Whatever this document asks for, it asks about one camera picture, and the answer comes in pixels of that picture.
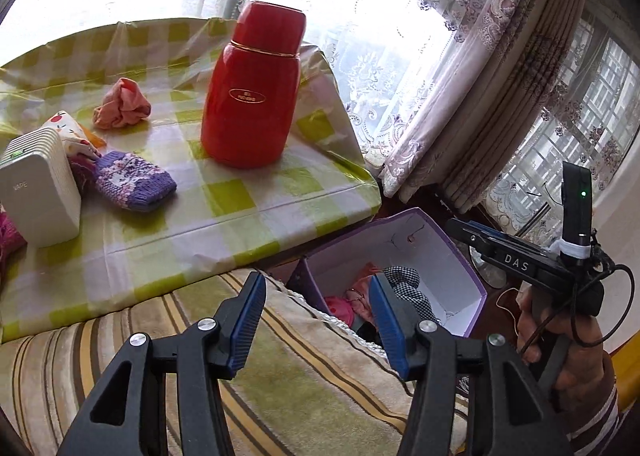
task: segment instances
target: metal screw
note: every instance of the metal screw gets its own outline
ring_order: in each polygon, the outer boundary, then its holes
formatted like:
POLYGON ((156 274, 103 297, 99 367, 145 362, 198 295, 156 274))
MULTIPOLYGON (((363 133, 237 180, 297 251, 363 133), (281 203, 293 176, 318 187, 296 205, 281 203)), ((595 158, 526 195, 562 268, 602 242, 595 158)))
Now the metal screw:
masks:
POLYGON ((420 328, 420 331, 424 331, 425 333, 432 333, 438 329, 438 325, 433 321, 420 321, 418 328, 420 328))
POLYGON ((146 335, 143 333, 134 333, 129 337, 129 342, 132 346, 142 346, 146 342, 146 335))
POLYGON ((502 346, 504 343, 506 343, 506 340, 499 333, 492 333, 491 335, 489 335, 489 343, 493 344, 494 346, 502 346))
POLYGON ((202 331, 213 330, 216 327, 215 319, 210 317, 205 317, 204 319, 200 319, 198 321, 198 329, 202 331))

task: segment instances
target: cardboard box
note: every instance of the cardboard box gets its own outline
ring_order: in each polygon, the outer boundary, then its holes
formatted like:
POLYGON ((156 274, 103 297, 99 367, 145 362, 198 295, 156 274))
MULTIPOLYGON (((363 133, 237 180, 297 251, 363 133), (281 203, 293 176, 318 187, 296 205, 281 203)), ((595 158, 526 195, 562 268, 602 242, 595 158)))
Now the cardboard box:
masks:
MULTIPOLYGON (((468 337, 486 290, 449 237, 419 208, 363 225, 311 252, 300 259, 287 288, 330 313, 323 297, 342 296, 369 261, 380 269, 398 265, 416 269, 421 279, 418 289, 429 298, 441 324, 454 335, 468 337)), ((285 274, 290 267, 280 270, 285 274)))

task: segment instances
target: pink cloth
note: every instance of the pink cloth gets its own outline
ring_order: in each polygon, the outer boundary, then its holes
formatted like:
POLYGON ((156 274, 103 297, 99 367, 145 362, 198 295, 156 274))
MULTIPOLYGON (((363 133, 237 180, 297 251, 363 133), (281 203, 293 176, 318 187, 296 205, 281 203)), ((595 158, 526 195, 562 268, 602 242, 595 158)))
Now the pink cloth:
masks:
POLYGON ((4 283, 6 272, 6 261, 12 252, 25 246, 27 242, 15 228, 14 223, 9 219, 4 210, 0 211, 0 290, 4 283))
POLYGON ((151 104, 138 83, 121 77, 94 110, 94 126, 100 129, 123 128, 139 123, 151 113, 151 104))
POLYGON ((84 193, 95 184, 95 163, 84 155, 68 157, 68 161, 78 192, 84 196, 84 193))
POLYGON ((329 308, 329 311, 333 313, 335 317, 346 323, 347 326, 351 327, 355 316, 349 301, 341 297, 336 297, 335 295, 330 295, 329 297, 324 298, 324 302, 329 308))
POLYGON ((377 266, 371 262, 367 263, 356 276, 353 286, 344 292, 344 296, 351 304, 353 311, 373 326, 376 325, 376 321, 373 319, 373 312, 369 303, 369 283, 371 276, 378 272, 381 272, 381 270, 377 266))

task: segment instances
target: red thermos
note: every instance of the red thermos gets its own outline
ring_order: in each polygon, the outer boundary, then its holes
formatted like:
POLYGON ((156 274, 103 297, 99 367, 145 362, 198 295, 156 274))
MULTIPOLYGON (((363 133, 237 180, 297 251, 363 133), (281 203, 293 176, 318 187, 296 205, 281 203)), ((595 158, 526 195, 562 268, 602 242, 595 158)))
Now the red thermos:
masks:
POLYGON ((277 160, 287 141, 300 83, 306 17, 249 3, 209 84, 200 140, 218 162, 248 169, 277 160))

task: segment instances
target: sleeve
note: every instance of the sleeve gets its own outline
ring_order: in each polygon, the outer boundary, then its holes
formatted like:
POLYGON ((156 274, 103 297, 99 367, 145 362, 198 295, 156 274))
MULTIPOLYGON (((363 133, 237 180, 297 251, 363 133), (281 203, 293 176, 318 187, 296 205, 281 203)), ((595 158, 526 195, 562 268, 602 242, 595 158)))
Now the sleeve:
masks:
POLYGON ((560 415, 575 456, 601 454, 620 424, 616 376, 606 353, 603 365, 604 377, 590 399, 560 415))

